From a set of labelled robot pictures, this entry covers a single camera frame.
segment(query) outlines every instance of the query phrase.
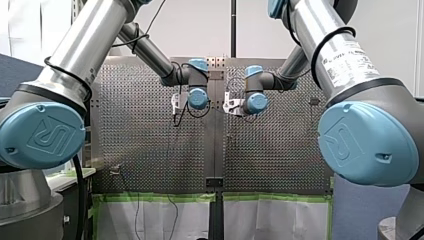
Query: green tape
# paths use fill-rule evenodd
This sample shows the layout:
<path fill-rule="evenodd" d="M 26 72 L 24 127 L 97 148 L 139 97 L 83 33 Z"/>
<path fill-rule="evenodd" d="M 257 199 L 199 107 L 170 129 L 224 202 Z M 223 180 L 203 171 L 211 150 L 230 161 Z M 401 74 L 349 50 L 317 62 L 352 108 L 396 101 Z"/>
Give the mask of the green tape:
<path fill-rule="evenodd" d="M 169 198 L 175 203 L 209 203 L 215 201 L 215 194 L 170 194 Z M 120 193 L 94 195 L 97 202 L 162 202 L 169 203 L 168 195 L 157 193 Z"/>
<path fill-rule="evenodd" d="M 276 200 L 287 202 L 305 202 L 305 203 L 328 203 L 329 196 L 309 196 L 297 194 L 278 194 L 278 193 L 224 193 L 224 201 L 258 201 L 258 200 Z"/>
<path fill-rule="evenodd" d="M 85 175 L 86 173 L 93 171 L 93 168 L 83 168 L 82 169 L 82 175 Z M 65 177 L 77 177 L 77 173 L 75 170 L 70 170 L 65 173 Z"/>

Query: metal frame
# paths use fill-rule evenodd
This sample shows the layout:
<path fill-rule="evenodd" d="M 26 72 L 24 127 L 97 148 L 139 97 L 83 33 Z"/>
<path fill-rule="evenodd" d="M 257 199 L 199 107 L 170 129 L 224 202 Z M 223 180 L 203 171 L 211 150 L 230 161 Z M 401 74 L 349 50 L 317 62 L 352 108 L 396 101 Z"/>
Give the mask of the metal frame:
<path fill-rule="evenodd" d="M 183 63 L 187 62 L 190 58 L 174 58 L 173 61 Z M 228 69 L 229 67 L 232 68 L 244 68 L 249 65 L 259 64 L 262 65 L 266 70 L 277 70 L 279 66 L 281 66 L 284 63 L 284 60 L 268 60 L 268 59 L 228 59 L 228 58 L 222 58 L 222 57 L 206 57 L 209 65 L 209 82 L 208 82 L 208 95 L 211 100 L 210 103 L 210 111 L 209 114 L 200 121 L 203 121 L 204 124 L 204 135 L 207 137 L 204 137 L 204 165 L 203 165 L 203 188 L 202 189 L 196 189 L 196 190 L 189 190 L 189 191 L 181 191 L 181 189 L 168 189 L 164 190 L 162 188 L 159 189 L 148 189 L 149 191 L 154 192 L 166 192 L 166 193 L 189 193 L 189 192 L 208 192 L 208 193 L 215 193 L 216 199 L 214 202 L 210 205 L 210 231 L 209 231 L 209 239 L 211 240 L 222 240 L 224 239 L 224 212 L 223 212 L 223 192 L 224 191 L 237 191 L 237 189 L 232 188 L 228 184 L 226 184 L 226 172 L 225 172 L 225 165 L 226 161 L 226 155 L 225 151 L 228 151 L 228 144 L 226 139 L 231 138 L 230 134 L 227 134 L 228 131 L 228 118 L 234 118 L 235 116 L 230 116 L 224 113 L 222 109 L 222 105 L 224 103 L 225 98 L 225 88 L 230 81 L 229 75 L 228 75 Z M 109 57 L 104 65 L 104 68 L 110 67 L 110 65 L 113 64 L 121 64 L 125 65 L 128 68 L 132 68 L 134 66 L 140 66 L 143 65 L 143 63 L 139 60 L 136 60 L 136 58 L 131 57 Z M 152 80 L 152 77 L 150 73 L 146 73 L 150 76 L 147 77 L 146 80 Z M 301 79 L 300 81 L 308 81 L 309 78 Z M 92 120 L 92 166 L 101 167 L 102 166 L 102 156 L 103 152 L 102 149 L 99 147 L 101 142 L 99 141 L 99 117 L 100 112 L 99 109 L 101 108 L 101 104 L 104 104 L 101 102 L 99 91 L 101 89 L 101 85 L 99 81 L 95 81 L 93 84 L 93 99 L 91 101 L 91 120 Z M 172 96 L 172 90 L 168 91 L 169 98 Z M 324 108 L 325 100 L 321 101 L 320 107 Z M 169 113 L 169 116 L 171 117 L 171 104 L 169 101 L 169 109 L 158 109 L 158 111 L 165 111 Z M 257 131 L 265 131 L 264 129 L 257 128 Z M 121 167 L 120 166 L 114 166 L 111 169 L 103 168 L 100 172 L 108 171 L 108 174 L 111 174 L 112 176 L 110 178 L 116 178 L 116 176 L 113 175 L 120 175 L 121 174 Z M 266 189 L 266 188 L 258 188 L 257 186 L 254 186 L 250 189 L 239 189 L 240 191 L 247 191 L 247 192 L 255 192 L 255 191 L 271 191 L 271 192 L 287 192 L 287 193 L 297 193 L 297 194 L 321 194 L 321 195 L 331 195 L 332 191 L 330 188 L 330 177 L 332 176 L 332 172 L 327 167 L 325 169 L 325 174 L 323 177 L 325 179 L 321 179 L 325 182 L 325 187 L 322 189 Z"/>

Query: black cable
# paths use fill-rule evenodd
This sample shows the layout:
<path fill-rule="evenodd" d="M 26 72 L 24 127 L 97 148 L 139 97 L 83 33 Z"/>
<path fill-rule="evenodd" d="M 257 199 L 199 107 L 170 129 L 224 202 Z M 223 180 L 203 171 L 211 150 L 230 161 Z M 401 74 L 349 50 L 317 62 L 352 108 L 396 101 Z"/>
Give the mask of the black cable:
<path fill-rule="evenodd" d="M 424 228 L 421 228 L 417 233 L 414 234 L 409 240 L 419 240 L 424 236 Z"/>
<path fill-rule="evenodd" d="M 121 176 L 122 179 L 122 183 L 124 185 L 124 190 L 125 192 L 127 192 L 128 194 L 131 194 L 131 191 L 127 185 L 127 181 L 125 180 L 124 174 L 122 174 L 123 170 L 122 168 L 119 171 L 119 176 Z M 137 236 L 138 240 L 141 240 L 140 236 L 138 235 L 138 231 L 137 231 L 137 222 L 138 222 L 138 213 L 140 212 L 140 193 L 137 193 L 137 210 L 135 212 L 135 218 L 134 218 L 134 232 L 135 235 Z"/>
<path fill-rule="evenodd" d="M 172 240 L 172 237 L 174 236 L 174 232 L 175 232 L 175 227 L 177 226 L 177 220 L 178 220 L 179 211 L 178 211 L 177 204 L 171 199 L 171 197 L 169 196 L 169 194 L 166 194 L 166 196 L 168 197 L 169 202 L 172 203 L 172 205 L 174 205 L 174 207 L 175 207 L 174 224 L 172 225 L 171 235 L 169 236 L 169 240 Z"/>
<path fill-rule="evenodd" d="M 156 20 L 156 17 L 159 15 L 159 12 L 162 9 L 162 7 L 165 4 L 165 2 L 166 2 L 166 0 L 163 0 L 163 2 L 160 4 L 158 10 L 156 11 L 155 16 L 150 21 L 149 27 L 147 28 L 146 32 L 143 35 L 140 36 L 140 31 L 139 31 L 140 30 L 140 26 L 138 25 L 138 23 L 135 23 L 136 24 L 136 27 L 135 27 L 135 32 L 134 32 L 134 39 L 132 39 L 132 40 L 130 40 L 128 42 L 124 42 L 124 43 L 113 44 L 112 47 L 121 47 L 121 46 L 125 46 L 125 45 L 129 45 L 131 43 L 134 43 L 134 46 L 132 47 L 132 53 L 134 54 L 134 50 L 135 50 L 135 47 L 136 47 L 136 44 L 137 44 L 138 40 L 140 40 L 142 38 L 149 38 L 150 37 L 149 36 L 150 28 L 152 27 L 153 22 Z"/>
<path fill-rule="evenodd" d="M 77 220 L 77 234 L 75 239 L 81 240 L 82 234 L 84 232 L 85 225 L 85 217 L 87 216 L 87 208 L 85 204 L 86 196 L 85 196 L 85 184 L 84 177 L 82 175 L 82 168 L 79 162 L 78 155 L 75 155 L 72 158 L 74 163 L 75 172 L 77 174 L 77 184 L 78 184 L 78 220 Z"/>
<path fill-rule="evenodd" d="M 314 54 L 312 55 L 311 60 L 311 74 L 312 79 L 314 80 L 315 84 L 321 88 L 321 85 L 318 81 L 318 76 L 316 72 L 316 65 L 319 57 L 319 53 L 321 52 L 322 48 L 325 46 L 326 43 L 328 43 L 331 39 L 333 39 L 334 36 L 341 34 L 341 33 L 350 33 L 352 36 L 356 37 L 356 31 L 354 28 L 349 26 L 344 26 L 336 29 L 335 31 L 327 34 L 327 36 L 324 37 L 324 39 L 318 44 L 318 46 L 315 48 Z"/>
<path fill-rule="evenodd" d="M 52 64 L 50 62 L 50 57 L 47 57 L 46 59 L 44 59 L 44 63 L 47 66 L 49 66 L 50 68 L 52 68 L 52 69 L 54 69 L 54 70 L 56 70 L 58 72 L 64 73 L 64 74 L 66 74 L 66 75 L 74 78 L 75 80 L 77 80 L 85 88 L 85 90 L 87 91 L 87 95 L 84 98 L 84 102 L 90 101 L 91 96 L 93 96 L 93 92 L 91 91 L 90 85 L 88 85 L 88 83 L 86 81 L 82 80 L 77 75 L 75 75 L 75 74 L 73 74 L 73 73 L 71 73 L 71 72 L 69 72 L 69 71 L 67 71 L 67 70 L 65 70 L 65 69 L 63 69 L 61 67 Z"/>
<path fill-rule="evenodd" d="M 160 10 L 162 9 L 163 5 L 165 4 L 166 0 L 163 0 L 162 3 L 160 4 L 158 10 L 156 11 L 155 16 L 152 18 L 152 21 L 150 21 L 149 27 L 147 28 L 146 34 L 149 33 L 150 28 L 153 25 L 153 22 L 156 20 L 156 17 L 159 15 Z"/>
<path fill-rule="evenodd" d="M 138 25 L 138 23 L 135 23 L 134 39 L 129 40 L 128 42 L 113 44 L 112 47 L 121 47 L 121 46 L 126 46 L 126 45 L 129 45 L 131 43 L 134 43 L 134 45 L 132 47 L 132 51 L 131 51 L 134 54 L 134 50 L 135 50 L 135 47 L 137 45 L 138 40 L 140 40 L 142 38 L 149 38 L 149 37 L 150 36 L 147 33 L 140 36 L 140 26 Z"/>
<path fill-rule="evenodd" d="M 290 36 L 291 36 L 291 38 L 293 39 L 293 41 L 294 41 L 297 45 L 301 46 L 301 44 L 300 44 L 299 40 L 298 40 L 298 39 L 297 39 L 297 37 L 294 35 L 294 30 L 293 30 L 293 27 L 292 27 L 292 25 L 291 25 L 290 8 L 291 8 L 291 3 L 290 3 L 290 0 L 288 0 L 288 1 L 287 1 L 287 4 L 286 4 L 287 25 L 288 25 L 288 28 L 289 28 L 288 30 L 289 30 L 289 32 L 290 32 Z"/>
<path fill-rule="evenodd" d="M 138 219 L 138 213 L 140 212 L 140 193 L 137 193 L 137 210 L 135 212 L 135 218 L 134 218 L 134 230 L 135 230 L 135 235 L 137 236 L 138 240 L 141 240 L 140 236 L 138 236 L 138 231 L 137 231 L 137 219 Z"/>
<path fill-rule="evenodd" d="M 194 114 L 191 112 L 190 107 L 189 107 L 189 105 L 188 105 L 188 102 L 186 103 L 185 108 L 187 108 L 187 112 L 190 114 L 190 116 L 192 116 L 192 117 L 194 117 L 194 118 L 204 118 L 206 115 L 208 115 L 209 111 L 211 110 L 211 106 L 210 106 L 210 105 L 211 105 L 211 101 L 209 100 L 209 101 L 208 101 L 208 105 L 206 106 L 206 108 L 207 108 L 206 112 L 205 112 L 204 114 L 200 115 L 200 116 L 196 116 L 196 115 L 194 115 Z"/>
<path fill-rule="evenodd" d="M 186 108 L 187 108 L 187 104 L 184 106 L 184 108 L 183 108 L 183 112 L 181 113 L 181 117 L 180 117 L 180 119 L 178 120 L 178 123 L 176 123 L 176 121 L 177 121 L 177 115 L 178 114 L 175 114 L 174 115 L 174 127 L 179 127 L 180 125 L 181 125 L 181 121 L 182 121 L 182 119 L 183 119 L 183 117 L 184 117 L 184 113 L 185 113 L 185 111 L 186 111 Z"/>
<path fill-rule="evenodd" d="M 180 130 L 180 128 L 179 128 L 179 125 L 178 125 L 178 131 L 177 131 L 177 134 L 175 136 L 175 141 L 174 141 L 175 145 L 178 142 L 179 130 Z M 170 135 L 171 135 L 171 122 L 168 125 L 168 134 L 167 135 L 168 135 L 167 136 L 168 143 L 167 143 L 167 147 L 166 147 L 166 162 L 169 163 L 169 149 L 170 149 L 170 145 L 171 145 L 171 137 L 170 137 Z M 165 177 L 164 177 L 164 179 L 167 179 L 167 175 L 168 175 L 168 171 L 165 171 Z M 169 194 L 166 194 L 166 196 L 168 197 L 169 202 L 172 203 L 172 205 L 174 205 L 174 207 L 175 207 L 174 224 L 172 225 L 171 235 L 169 236 L 169 240 L 172 240 L 172 237 L 174 236 L 175 227 L 177 225 L 179 210 L 178 210 L 177 204 L 171 199 L 170 195 Z"/>
<path fill-rule="evenodd" d="M 181 94 L 182 87 L 183 87 L 183 77 L 184 77 L 183 76 L 183 70 L 182 70 L 181 65 L 179 63 L 177 63 L 177 62 L 171 62 L 171 63 L 177 66 L 177 74 L 175 76 L 177 78 L 178 84 L 180 85 L 179 93 Z"/>

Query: white wall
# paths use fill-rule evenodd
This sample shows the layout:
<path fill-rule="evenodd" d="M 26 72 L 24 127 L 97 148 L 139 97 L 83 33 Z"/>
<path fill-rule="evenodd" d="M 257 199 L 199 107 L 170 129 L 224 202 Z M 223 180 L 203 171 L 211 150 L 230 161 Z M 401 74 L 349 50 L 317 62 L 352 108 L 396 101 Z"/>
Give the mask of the white wall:
<path fill-rule="evenodd" d="M 0 0 L 0 54 L 43 65 L 71 26 L 72 0 Z"/>
<path fill-rule="evenodd" d="M 422 0 L 359 0 L 350 22 L 382 75 L 399 78 L 417 94 L 419 5 Z"/>
<path fill-rule="evenodd" d="M 135 22 L 146 31 L 162 0 L 143 6 Z M 168 0 L 149 32 L 167 56 L 225 56 L 230 53 L 230 1 Z M 126 47 L 120 48 L 129 55 Z"/>

